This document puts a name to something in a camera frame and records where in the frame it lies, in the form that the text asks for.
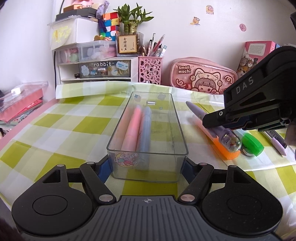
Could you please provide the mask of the pink highlighter in tray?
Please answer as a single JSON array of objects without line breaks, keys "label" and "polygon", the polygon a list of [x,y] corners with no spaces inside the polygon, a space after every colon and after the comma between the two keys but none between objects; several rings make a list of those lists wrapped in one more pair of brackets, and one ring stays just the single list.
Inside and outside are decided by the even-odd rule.
[{"label": "pink highlighter in tray", "polygon": [[123,140],[123,144],[121,149],[123,151],[135,151],[137,145],[137,137],[140,127],[140,121],[142,117],[142,107],[137,105],[134,109],[132,117],[130,119],[125,138]]}]

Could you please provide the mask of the lucky bamboo plant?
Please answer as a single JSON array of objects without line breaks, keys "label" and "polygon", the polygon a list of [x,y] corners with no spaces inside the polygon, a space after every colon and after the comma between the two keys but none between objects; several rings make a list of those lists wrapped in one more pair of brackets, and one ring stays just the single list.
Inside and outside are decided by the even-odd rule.
[{"label": "lucky bamboo plant", "polygon": [[125,34],[134,34],[137,32],[138,26],[144,22],[151,21],[154,17],[150,16],[151,12],[147,12],[145,8],[136,3],[134,9],[129,4],[118,6],[115,11],[119,15],[120,22],[123,23],[123,31]]}]

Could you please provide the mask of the black marker pen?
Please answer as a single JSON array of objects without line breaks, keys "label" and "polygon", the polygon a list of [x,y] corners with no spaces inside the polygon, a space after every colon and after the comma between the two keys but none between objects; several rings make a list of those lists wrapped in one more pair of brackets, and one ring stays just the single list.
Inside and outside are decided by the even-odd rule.
[{"label": "black marker pen", "polygon": [[287,148],[287,143],[285,142],[284,138],[275,130],[266,131],[266,133],[271,137],[275,138],[285,149]]}]

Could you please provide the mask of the lilac white pen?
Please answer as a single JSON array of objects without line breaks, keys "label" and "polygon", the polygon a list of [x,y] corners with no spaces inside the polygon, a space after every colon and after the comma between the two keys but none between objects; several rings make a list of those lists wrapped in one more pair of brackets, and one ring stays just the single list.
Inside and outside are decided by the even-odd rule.
[{"label": "lilac white pen", "polygon": [[274,137],[271,137],[267,132],[262,132],[264,137],[270,141],[270,143],[273,145],[273,147],[282,155],[286,156],[287,153],[285,151],[285,148],[282,146],[282,144]]}]

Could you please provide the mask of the blue green-capped highlighter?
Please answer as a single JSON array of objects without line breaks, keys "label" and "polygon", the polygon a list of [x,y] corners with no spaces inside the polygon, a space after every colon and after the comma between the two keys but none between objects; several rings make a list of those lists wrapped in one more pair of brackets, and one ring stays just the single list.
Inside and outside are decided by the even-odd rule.
[{"label": "blue green-capped highlighter", "polygon": [[247,131],[244,131],[242,129],[237,129],[233,131],[237,137],[241,140],[241,152],[245,156],[258,156],[260,155],[263,150],[264,146],[261,144],[261,142],[254,137],[252,134],[250,134]]}]

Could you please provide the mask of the green checked tablecloth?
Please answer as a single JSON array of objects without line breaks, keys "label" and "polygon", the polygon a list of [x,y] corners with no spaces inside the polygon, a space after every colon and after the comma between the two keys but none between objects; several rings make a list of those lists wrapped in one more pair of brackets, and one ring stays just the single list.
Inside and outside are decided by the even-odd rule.
[{"label": "green checked tablecloth", "polygon": [[252,131],[264,145],[263,153],[223,160],[207,136],[193,125],[193,113],[186,106],[191,101],[211,113],[224,107],[223,96],[153,84],[91,82],[58,87],[55,100],[28,116],[1,140],[1,199],[6,206],[11,207],[56,164],[77,168],[103,158],[133,91],[170,93],[189,158],[220,169],[237,165],[246,171],[281,202],[283,218],[278,235],[295,235],[295,147],[287,147],[286,156],[281,156],[261,133]]}]

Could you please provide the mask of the clear pink document folder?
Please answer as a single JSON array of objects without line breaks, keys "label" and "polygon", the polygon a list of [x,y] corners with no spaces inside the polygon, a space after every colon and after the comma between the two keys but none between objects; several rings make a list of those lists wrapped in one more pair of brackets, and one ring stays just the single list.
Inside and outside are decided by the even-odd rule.
[{"label": "clear pink document folder", "polygon": [[16,93],[1,92],[1,121],[9,122],[31,103],[43,98],[43,90],[47,87],[47,81],[31,82],[16,86]]}]

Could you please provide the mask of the clear stacked storage boxes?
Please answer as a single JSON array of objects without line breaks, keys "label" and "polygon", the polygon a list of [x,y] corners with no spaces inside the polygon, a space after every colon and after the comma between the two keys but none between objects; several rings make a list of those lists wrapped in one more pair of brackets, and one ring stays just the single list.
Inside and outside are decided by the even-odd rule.
[{"label": "clear stacked storage boxes", "polygon": [[60,47],[56,50],[59,64],[100,61],[116,56],[115,41],[91,41]]}]

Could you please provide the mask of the white storage box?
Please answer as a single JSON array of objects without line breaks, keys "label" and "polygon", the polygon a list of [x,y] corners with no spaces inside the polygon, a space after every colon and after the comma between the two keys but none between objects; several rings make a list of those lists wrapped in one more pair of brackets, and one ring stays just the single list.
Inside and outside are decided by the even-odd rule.
[{"label": "white storage box", "polygon": [[50,49],[62,46],[90,42],[98,35],[98,23],[80,16],[52,22],[50,27]]}]

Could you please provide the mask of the purple cartoon pen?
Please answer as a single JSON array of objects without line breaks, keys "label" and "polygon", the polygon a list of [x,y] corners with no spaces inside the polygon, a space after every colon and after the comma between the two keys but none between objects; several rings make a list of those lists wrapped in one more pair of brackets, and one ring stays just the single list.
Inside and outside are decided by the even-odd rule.
[{"label": "purple cartoon pen", "polygon": [[208,114],[196,104],[186,101],[186,105],[199,118],[201,125],[210,133],[211,137],[217,138],[227,151],[234,153],[241,149],[241,140],[231,129],[225,128],[220,124],[211,124],[209,122],[210,119],[207,117]]}]

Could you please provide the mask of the pink orange-capped highlighter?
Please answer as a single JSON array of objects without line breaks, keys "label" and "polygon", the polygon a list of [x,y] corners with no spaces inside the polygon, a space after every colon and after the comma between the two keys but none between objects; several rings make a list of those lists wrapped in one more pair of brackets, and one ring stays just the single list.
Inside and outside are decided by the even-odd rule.
[{"label": "pink orange-capped highlighter", "polygon": [[192,122],[211,140],[211,143],[215,147],[214,150],[223,160],[233,160],[239,156],[240,150],[236,152],[229,152],[223,145],[220,144],[217,137],[212,137],[209,131],[203,127],[202,121],[200,119],[192,118]]}]

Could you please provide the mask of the white drawer organizer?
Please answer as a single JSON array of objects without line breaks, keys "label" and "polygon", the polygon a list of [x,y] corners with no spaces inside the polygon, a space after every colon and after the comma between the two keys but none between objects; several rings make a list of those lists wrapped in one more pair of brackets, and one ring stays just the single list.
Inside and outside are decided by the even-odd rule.
[{"label": "white drawer organizer", "polygon": [[58,65],[58,84],[92,81],[138,82],[138,58],[112,57]]}]

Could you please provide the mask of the pink cartoon pencil case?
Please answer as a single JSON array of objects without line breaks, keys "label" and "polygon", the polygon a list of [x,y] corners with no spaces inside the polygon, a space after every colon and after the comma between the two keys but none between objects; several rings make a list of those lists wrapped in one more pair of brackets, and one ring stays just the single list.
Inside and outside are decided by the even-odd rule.
[{"label": "pink cartoon pencil case", "polygon": [[223,94],[237,79],[235,71],[207,59],[178,58],[171,65],[170,82],[175,88]]}]

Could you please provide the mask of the colourful puzzle cube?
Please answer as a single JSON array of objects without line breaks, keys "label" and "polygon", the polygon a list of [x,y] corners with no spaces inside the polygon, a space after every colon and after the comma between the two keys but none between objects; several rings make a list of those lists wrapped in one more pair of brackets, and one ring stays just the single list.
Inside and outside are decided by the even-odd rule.
[{"label": "colourful puzzle cube", "polygon": [[99,34],[103,39],[115,41],[120,31],[120,19],[117,11],[103,14],[99,23]]}]

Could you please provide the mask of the clear plastic organizer tray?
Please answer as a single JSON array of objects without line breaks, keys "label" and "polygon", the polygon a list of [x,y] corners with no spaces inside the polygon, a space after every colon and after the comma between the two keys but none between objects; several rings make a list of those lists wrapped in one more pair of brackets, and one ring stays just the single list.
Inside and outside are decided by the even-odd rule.
[{"label": "clear plastic organizer tray", "polygon": [[188,148],[170,93],[133,91],[107,144],[116,179],[175,183]]}]

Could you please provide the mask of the blue highlighter in tray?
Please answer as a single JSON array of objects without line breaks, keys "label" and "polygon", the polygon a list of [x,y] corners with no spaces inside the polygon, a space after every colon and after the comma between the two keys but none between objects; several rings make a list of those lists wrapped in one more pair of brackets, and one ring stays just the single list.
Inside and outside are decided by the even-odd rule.
[{"label": "blue highlighter in tray", "polygon": [[137,141],[137,152],[139,152],[137,169],[142,171],[148,170],[149,168],[151,125],[152,125],[152,110],[149,106],[146,106],[142,114],[138,141]]}]

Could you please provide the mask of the pink boxed book set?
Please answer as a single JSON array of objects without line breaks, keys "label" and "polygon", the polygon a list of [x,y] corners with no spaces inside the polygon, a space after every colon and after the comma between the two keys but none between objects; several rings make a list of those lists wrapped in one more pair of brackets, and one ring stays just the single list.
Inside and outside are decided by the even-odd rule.
[{"label": "pink boxed book set", "polygon": [[269,53],[279,48],[280,45],[273,41],[248,41],[245,43],[244,50],[237,68],[238,78],[257,65]]}]

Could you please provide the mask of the pink perforated pen holder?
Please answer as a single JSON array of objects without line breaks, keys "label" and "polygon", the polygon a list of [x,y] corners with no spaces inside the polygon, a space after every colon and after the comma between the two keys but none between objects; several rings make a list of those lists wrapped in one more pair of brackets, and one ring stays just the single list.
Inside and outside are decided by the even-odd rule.
[{"label": "pink perforated pen holder", "polygon": [[138,57],[138,81],[140,83],[161,84],[163,58]]}]

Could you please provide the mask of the framed calligraphy plaque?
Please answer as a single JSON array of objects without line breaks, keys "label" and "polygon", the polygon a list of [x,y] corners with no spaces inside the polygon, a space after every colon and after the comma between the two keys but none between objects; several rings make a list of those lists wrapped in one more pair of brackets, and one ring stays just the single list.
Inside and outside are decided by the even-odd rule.
[{"label": "framed calligraphy plaque", "polygon": [[136,35],[120,35],[117,38],[119,54],[135,54],[137,53],[137,36]]}]

